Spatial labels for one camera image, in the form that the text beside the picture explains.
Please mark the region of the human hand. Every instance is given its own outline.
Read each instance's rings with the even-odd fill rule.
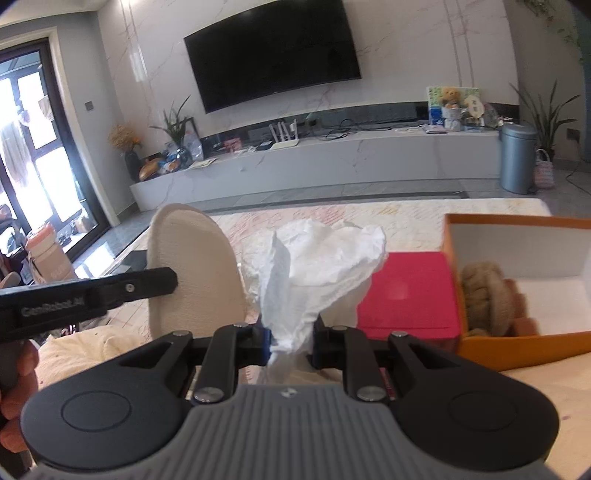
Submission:
[[[18,421],[25,402],[37,391],[35,368],[38,363],[37,349],[31,342],[26,341],[17,360],[18,382],[6,396],[0,397],[0,413],[8,420],[0,430],[0,443],[14,453],[27,450]]]

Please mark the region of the gray floor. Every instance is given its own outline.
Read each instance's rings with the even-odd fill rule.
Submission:
[[[192,205],[209,213],[237,212],[251,209],[302,204],[375,202],[431,198],[524,198],[537,197],[546,202],[556,216],[591,218],[591,174],[574,173],[569,183],[569,171],[555,170],[555,188],[540,190],[533,195],[518,195],[501,188],[498,180],[410,180],[382,181],[377,183],[356,183],[327,187],[308,187],[282,190],[279,192],[254,193],[236,197],[195,202]],[[137,212],[110,229],[74,262],[74,267],[86,265],[93,257],[115,258],[140,235],[154,215],[154,211]]]

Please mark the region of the carpet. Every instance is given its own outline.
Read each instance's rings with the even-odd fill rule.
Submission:
[[[394,202],[342,203],[338,205],[298,206],[251,212],[213,215],[236,253],[242,255],[242,241],[262,228],[274,229],[285,223],[312,218],[327,225],[339,220],[358,226],[379,225],[387,239],[389,252],[435,251],[441,247],[443,217],[446,213],[497,213],[506,215],[549,216],[538,199],[445,199]],[[132,251],[147,247],[147,231],[119,255],[106,271],[112,271]],[[120,326],[150,339],[148,301],[127,303],[110,314],[110,325]]]

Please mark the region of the open box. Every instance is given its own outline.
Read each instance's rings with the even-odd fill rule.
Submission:
[[[460,356],[503,371],[591,352],[591,220],[448,214],[442,250],[456,280]],[[466,336],[460,273],[479,261],[516,281],[539,336]]]

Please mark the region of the wall-mounted tv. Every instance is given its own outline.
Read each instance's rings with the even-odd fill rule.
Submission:
[[[342,0],[275,0],[185,39],[206,112],[361,78]]]

